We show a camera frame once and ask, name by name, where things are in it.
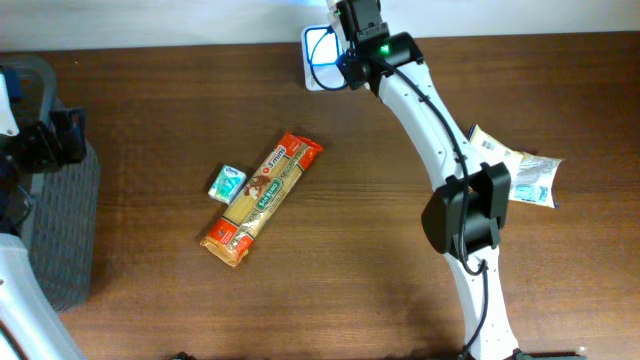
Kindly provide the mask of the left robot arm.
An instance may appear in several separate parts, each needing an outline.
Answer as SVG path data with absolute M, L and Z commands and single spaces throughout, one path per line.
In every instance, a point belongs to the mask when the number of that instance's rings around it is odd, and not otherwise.
M 50 306 L 18 235 L 1 232 L 1 353 L 8 359 L 82 359 Z

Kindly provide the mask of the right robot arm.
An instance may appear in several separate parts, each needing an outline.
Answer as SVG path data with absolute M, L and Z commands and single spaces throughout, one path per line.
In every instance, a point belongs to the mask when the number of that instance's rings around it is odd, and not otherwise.
M 337 67 L 348 87 L 368 86 L 399 120 L 418 152 L 433 194 L 421 222 L 454 277 L 465 326 L 460 356 L 508 359 L 519 344 L 499 275 L 500 231 L 511 176 L 468 142 L 435 89 L 414 38 L 393 34 L 376 0 L 330 1 L 330 22 L 345 47 Z

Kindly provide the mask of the green white tissue pack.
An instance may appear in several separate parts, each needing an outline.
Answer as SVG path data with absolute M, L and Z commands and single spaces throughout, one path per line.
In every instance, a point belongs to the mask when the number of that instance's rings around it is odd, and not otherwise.
M 223 165 L 207 194 L 213 200 L 230 205 L 242 189 L 245 180 L 244 172 Z

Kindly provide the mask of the yellow white snack bag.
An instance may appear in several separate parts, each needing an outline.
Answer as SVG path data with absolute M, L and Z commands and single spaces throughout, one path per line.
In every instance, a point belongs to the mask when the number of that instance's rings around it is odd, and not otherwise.
M 469 132 L 470 144 L 490 165 L 504 163 L 511 176 L 509 199 L 549 208 L 557 208 L 552 186 L 563 159 L 550 158 L 508 148 L 479 125 Z

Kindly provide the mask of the orange spaghetti pack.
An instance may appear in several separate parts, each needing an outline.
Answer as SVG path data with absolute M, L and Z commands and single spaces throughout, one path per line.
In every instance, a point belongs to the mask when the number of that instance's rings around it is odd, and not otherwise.
M 323 147 L 286 132 L 200 245 L 235 267 Z

